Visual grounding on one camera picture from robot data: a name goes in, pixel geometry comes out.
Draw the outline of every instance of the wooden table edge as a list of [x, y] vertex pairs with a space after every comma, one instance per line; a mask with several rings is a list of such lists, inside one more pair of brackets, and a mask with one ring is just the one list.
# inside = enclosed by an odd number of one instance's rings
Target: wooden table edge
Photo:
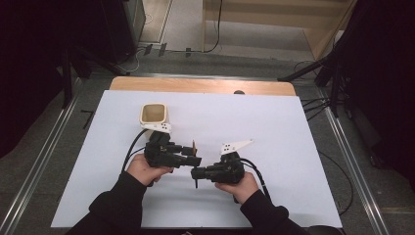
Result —
[[117, 76], [110, 90], [159, 91], [248, 95], [297, 96], [293, 84], [281, 81], [238, 80], [236, 78]]

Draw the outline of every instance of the black jacket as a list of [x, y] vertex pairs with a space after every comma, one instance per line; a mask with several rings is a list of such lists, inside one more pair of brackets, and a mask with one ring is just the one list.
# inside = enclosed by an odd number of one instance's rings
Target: black jacket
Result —
[[[109, 192], [99, 195], [68, 234], [139, 234], [143, 208], [141, 202], [147, 187], [126, 171]], [[241, 206], [253, 226], [252, 234], [308, 234], [288, 219], [284, 207], [274, 207], [263, 193], [256, 191]]]

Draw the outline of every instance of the person's left hand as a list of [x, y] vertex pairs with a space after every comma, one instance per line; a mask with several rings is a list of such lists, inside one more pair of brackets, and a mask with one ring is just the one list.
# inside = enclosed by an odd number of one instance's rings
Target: person's left hand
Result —
[[153, 181], [158, 182], [162, 175], [173, 172], [173, 168], [164, 166], [150, 167], [144, 158], [144, 154], [138, 154], [134, 156], [127, 172], [134, 176], [134, 178], [140, 181], [143, 185], [148, 186]]

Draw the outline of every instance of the metal rail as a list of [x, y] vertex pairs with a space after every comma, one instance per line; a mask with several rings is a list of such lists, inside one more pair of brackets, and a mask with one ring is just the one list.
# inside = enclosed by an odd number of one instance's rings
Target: metal rail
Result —
[[[327, 94], [319, 89], [320, 96], [322, 98], [328, 98]], [[347, 168], [350, 172], [351, 178], [356, 187], [357, 193], [360, 196], [363, 207], [369, 217], [370, 223], [372, 224], [373, 230], [377, 235], [389, 235], [391, 234], [382, 218], [381, 211], [376, 203], [375, 197], [373, 196], [366, 179], [360, 170], [359, 164], [351, 150], [350, 145], [346, 139], [346, 135], [343, 131], [342, 124], [338, 118], [336, 118], [330, 109], [326, 109], [326, 115], [329, 119], [330, 125], [333, 128], [333, 132], [336, 135], [342, 154], [345, 158]]]
[[47, 163], [49, 162], [49, 159], [52, 156], [55, 146], [58, 143], [61, 134], [65, 129], [65, 126], [67, 125], [73, 108], [76, 105], [78, 94], [80, 93], [80, 90], [83, 86], [80, 78], [76, 80], [74, 86], [74, 96], [68, 106], [65, 109], [61, 110], [57, 121], [49, 133], [49, 136], [46, 139], [39, 155], [37, 156], [37, 159], [34, 162], [29, 174], [27, 175], [21, 189], [10, 205], [6, 217], [0, 226], [0, 234], [13, 234], [16, 227], [18, 226], [22, 214], [34, 192], [34, 189], [36, 188], [37, 183], [40, 180], [40, 177], [42, 176], [44, 169], [46, 168]]

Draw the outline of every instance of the black tripod leg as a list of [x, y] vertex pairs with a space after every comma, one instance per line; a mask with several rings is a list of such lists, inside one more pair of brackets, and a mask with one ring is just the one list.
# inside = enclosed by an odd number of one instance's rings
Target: black tripod leg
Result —
[[330, 78], [332, 78], [334, 71], [335, 71], [335, 56], [330, 54], [327, 56], [327, 60], [322, 65], [320, 72], [314, 79], [315, 85], [318, 87], [326, 86], [327, 82], [329, 82]]
[[333, 84], [332, 84], [332, 94], [330, 97], [330, 110], [332, 111], [333, 115], [338, 118], [339, 115], [337, 113], [337, 103], [339, 99], [339, 90], [340, 90], [340, 84], [342, 79], [342, 73], [341, 73], [341, 66], [339, 64], [336, 64], [334, 67], [335, 74], [333, 76]]
[[70, 61], [68, 47], [64, 47], [62, 52], [62, 70], [64, 75], [64, 104], [63, 109], [67, 107], [72, 99], [72, 78], [70, 75]]
[[91, 75], [91, 68], [82, 60], [76, 51], [71, 48], [69, 52], [70, 62], [73, 66], [73, 69], [76, 71], [77, 75], [82, 78], [89, 78]]
[[324, 67], [324, 64], [326, 63], [327, 60], [328, 60], [328, 58], [324, 57], [323, 59], [320, 59], [320, 60], [314, 62], [313, 64], [305, 67], [304, 69], [298, 70], [298, 71], [294, 72], [291, 75], [288, 75], [288, 76], [285, 76], [285, 77], [280, 77], [277, 80], [278, 81], [293, 81], [293, 80], [301, 77], [304, 74], [307, 74], [311, 71], [315, 71], [315, 70], [317, 70], [318, 68], [320, 68], [322, 66]]
[[81, 47], [75, 47], [76, 51], [79, 52], [81, 55], [87, 57], [88, 59], [96, 62], [101, 67], [107, 69], [108, 71], [112, 72], [114, 75], [125, 75], [121, 72], [121, 70], [115, 68], [114, 66], [108, 64], [108, 62], [103, 61], [101, 58], [97, 57], [96, 55], [92, 54], [88, 50], [81, 48]]

